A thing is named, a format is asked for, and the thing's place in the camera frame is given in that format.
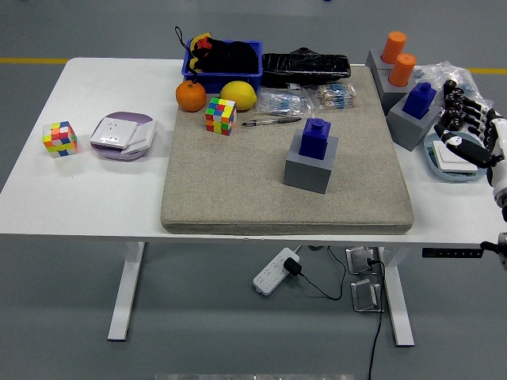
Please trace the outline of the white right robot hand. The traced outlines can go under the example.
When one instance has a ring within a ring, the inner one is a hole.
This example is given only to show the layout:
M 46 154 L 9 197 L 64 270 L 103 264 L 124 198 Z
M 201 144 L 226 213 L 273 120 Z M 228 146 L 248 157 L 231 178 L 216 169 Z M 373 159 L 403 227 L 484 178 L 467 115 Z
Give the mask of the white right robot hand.
M 463 139 L 457 131 L 463 126 L 479 137 L 480 145 Z M 464 96 L 458 89 L 444 96 L 444 113 L 434 130 L 453 154 L 486 170 L 494 189 L 496 204 L 506 210 L 506 118 L 494 110 Z

